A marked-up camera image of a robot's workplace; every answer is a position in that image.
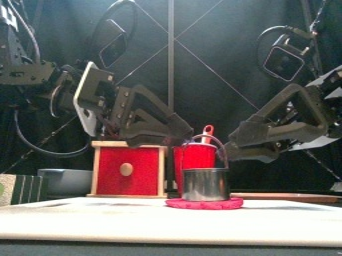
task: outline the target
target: metal rod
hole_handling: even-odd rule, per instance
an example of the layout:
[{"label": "metal rod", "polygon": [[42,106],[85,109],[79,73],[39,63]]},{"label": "metal rod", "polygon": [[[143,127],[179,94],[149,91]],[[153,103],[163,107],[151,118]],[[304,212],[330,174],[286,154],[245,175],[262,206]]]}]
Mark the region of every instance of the metal rod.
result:
[{"label": "metal rod", "polygon": [[175,94],[175,2],[169,0],[169,108],[174,111]]}]

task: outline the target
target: silver cup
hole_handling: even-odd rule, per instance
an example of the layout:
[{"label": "silver cup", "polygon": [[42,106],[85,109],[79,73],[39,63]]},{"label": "silver cup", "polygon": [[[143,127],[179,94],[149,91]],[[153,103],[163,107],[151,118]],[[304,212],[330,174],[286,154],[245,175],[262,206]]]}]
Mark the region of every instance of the silver cup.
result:
[{"label": "silver cup", "polygon": [[225,201],[230,199],[229,169],[199,168],[183,170],[183,194],[187,201]]}]

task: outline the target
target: red wooden box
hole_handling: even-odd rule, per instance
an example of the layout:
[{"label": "red wooden box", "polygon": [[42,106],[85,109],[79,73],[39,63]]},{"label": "red wooden box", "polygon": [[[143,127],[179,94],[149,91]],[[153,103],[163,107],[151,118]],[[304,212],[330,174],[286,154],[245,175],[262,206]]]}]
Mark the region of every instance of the red wooden box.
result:
[{"label": "red wooden box", "polygon": [[165,197],[165,148],[130,148],[123,141],[94,141],[90,196]]}]

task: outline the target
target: black backdrop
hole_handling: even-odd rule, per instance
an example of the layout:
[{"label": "black backdrop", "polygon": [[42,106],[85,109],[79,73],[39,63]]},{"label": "black backdrop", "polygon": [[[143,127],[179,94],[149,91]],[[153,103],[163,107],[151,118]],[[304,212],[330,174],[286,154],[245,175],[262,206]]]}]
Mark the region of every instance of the black backdrop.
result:
[{"label": "black backdrop", "polygon": [[[286,86],[286,83],[265,75],[257,68],[254,56],[258,35],[278,25],[305,30],[305,1],[174,0],[174,15],[170,13],[170,2],[137,0],[137,34],[127,52],[110,70],[121,85],[134,86],[141,83],[147,86],[186,119],[195,134],[202,132],[206,124],[213,124],[215,136],[228,142],[228,135],[240,122]],[[312,14],[316,14],[321,1],[308,2]],[[27,2],[30,19],[38,23],[35,29],[43,59],[65,65],[87,58],[90,35],[113,3],[113,0]],[[341,65],[341,6],[341,0],[332,1],[318,38],[324,72]],[[118,10],[115,20],[130,30],[133,15],[127,8]],[[171,49],[169,33],[173,31],[175,41]],[[305,74],[298,83],[306,79],[309,76]],[[4,106],[0,110],[0,168],[4,171],[30,149],[15,135],[12,110]],[[69,119],[66,116],[57,120],[47,111],[38,111],[20,115],[20,124],[28,139],[38,142]],[[85,140],[81,124],[74,121],[61,135],[51,139],[47,149],[73,151],[83,146]],[[342,176],[341,142],[313,152]],[[61,160],[32,153],[8,173],[35,174],[39,168],[93,169],[93,154],[90,150],[74,159]],[[232,162],[230,168],[234,189],[328,190],[336,181],[301,151],[285,153],[270,164],[258,161]]]}]

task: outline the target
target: red mug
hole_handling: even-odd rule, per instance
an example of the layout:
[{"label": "red mug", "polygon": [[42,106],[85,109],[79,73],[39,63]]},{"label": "red mug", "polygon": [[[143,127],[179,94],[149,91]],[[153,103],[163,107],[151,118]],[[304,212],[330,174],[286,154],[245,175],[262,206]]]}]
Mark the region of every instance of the red mug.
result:
[{"label": "red mug", "polygon": [[183,190],[183,170],[215,167],[217,147],[207,143],[189,143],[174,147],[174,170],[178,193]]}]

